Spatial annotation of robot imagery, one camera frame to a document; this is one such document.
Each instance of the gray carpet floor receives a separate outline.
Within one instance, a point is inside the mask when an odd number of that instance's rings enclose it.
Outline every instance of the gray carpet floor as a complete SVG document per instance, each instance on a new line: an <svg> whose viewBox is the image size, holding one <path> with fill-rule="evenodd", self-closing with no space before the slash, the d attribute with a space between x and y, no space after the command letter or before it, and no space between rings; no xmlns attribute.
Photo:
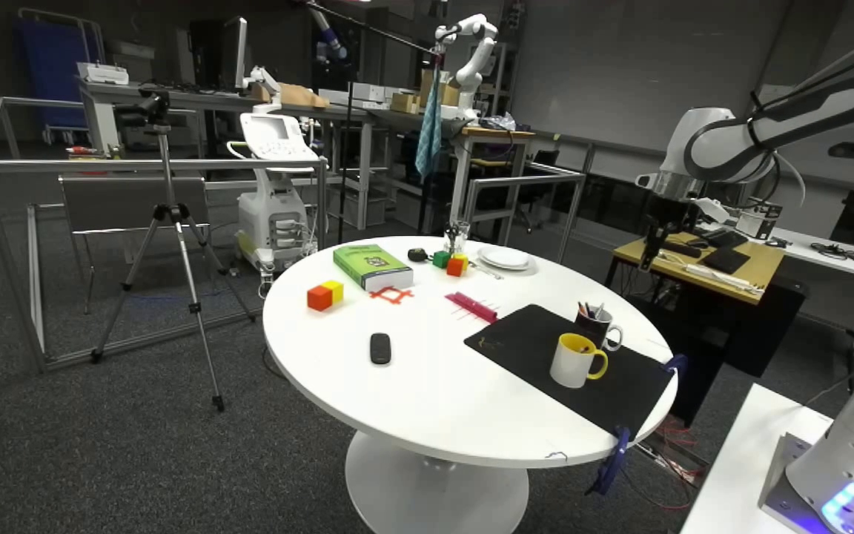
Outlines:
<svg viewBox="0 0 854 534"><path fill-rule="evenodd" d="M0 181L0 221L23 264L23 204L52 201L52 178ZM214 204L232 225L232 200ZM389 224L374 234L408 232ZM553 246L524 241L531 253ZM567 264L601 278L604 237L570 243ZM91 313L60 216L42 224L46 335L52 350L89 347L116 296L124 261L119 243L98 250ZM235 302L202 275L205 313L232 314ZM232 278L258 305L255 275ZM164 241L116 335L186 323L172 246ZM101 366L38 370L23 350L0 271L0 531L367 531L343 494L349 427L301 402L260 363L260 326L211 332L227 413L211 409L211 382L196 338L113 356ZM803 402L840 376L831 326L798 321L764 382ZM723 367L688 430L688 453L712 462L752 376ZM680 531L693 489L644 453L629 453L625 479L608 495L583 495L592 465L533 471L519 531Z"/></svg>

